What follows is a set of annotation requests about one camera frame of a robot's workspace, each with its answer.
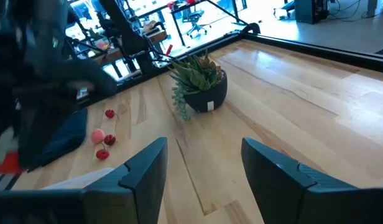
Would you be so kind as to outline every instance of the dark blue cloth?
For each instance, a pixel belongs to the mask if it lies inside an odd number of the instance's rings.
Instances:
[[[48,147],[35,158],[28,172],[40,166],[46,166],[59,157],[77,149],[86,136],[87,116],[88,110],[86,108],[69,116],[57,134],[53,136]]]

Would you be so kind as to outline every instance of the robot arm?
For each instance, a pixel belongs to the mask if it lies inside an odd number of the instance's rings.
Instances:
[[[117,93],[96,63],[62,61],[68,7],[66,0],[0,0],[0,137],[13,127],[23,169],[79,109],[79,83],[96,95]]]

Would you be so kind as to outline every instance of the white paper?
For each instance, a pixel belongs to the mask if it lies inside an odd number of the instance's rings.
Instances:
[[[208,102],[206,104],[208,111],[214,110],[214,101]]]

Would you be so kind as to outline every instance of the red cherry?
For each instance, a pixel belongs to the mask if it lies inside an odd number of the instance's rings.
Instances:
[[[108,109],[108,110],[106,110],[106,112],[104,112],[104,114],[105,114],[106,117],[108,117],[108,118],[113,118],[114,115],[115,115],[115,112],[114,112],[114,110],[112,110],[112,109]]]
[[[104,137],[104,143],[108,146],[112,146],[116,142],[116,136],[113,134],[108,134]]]
[[[100,160],[107,159],[107,157],[109,157],[109,155],[110,155],[109,151],[107,151],[105,149],[100,149],[100,150],[98,150],[98,152],[96,152],[96,157]]]

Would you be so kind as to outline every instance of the light wood surface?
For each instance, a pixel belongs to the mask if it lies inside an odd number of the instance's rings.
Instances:
[[[228,74],[223,106],[183,122],[174,81],[161,75],[89,107],[88,133],[116,134],[106,161],[89,138],[15,189],[40,189],[117,167],[168,137],[167,183],[159,218],[173,223],[263,223],[241,161],[252,137],[358,187],[383,187],[383,73],[242,40],[211,58]],[[114,109],[120,120],[104,116]]]
[[[113,168],[104,168],[90,172],[89,174],[81,175],[72,179],[64,180],[62,182],[52,184],[48,187],[42,188],[43,190],[53,190],[53,189],[83,189],[84,187],[92,184],[93,182],[99,180],[100,178],[106,176]]]

